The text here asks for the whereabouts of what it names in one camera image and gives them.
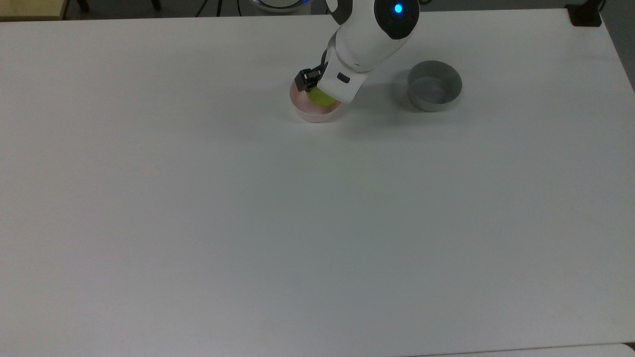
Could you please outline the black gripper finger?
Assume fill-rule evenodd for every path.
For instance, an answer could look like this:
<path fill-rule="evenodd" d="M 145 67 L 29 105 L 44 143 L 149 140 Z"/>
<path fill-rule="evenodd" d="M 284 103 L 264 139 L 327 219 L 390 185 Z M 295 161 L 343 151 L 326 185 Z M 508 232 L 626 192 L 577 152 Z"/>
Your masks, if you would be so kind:
<path fill-rule="evenodd" d="M 322 78 L 322 68 L 304 68 L 295 76 L 298 91 L 312 91 Z"/>

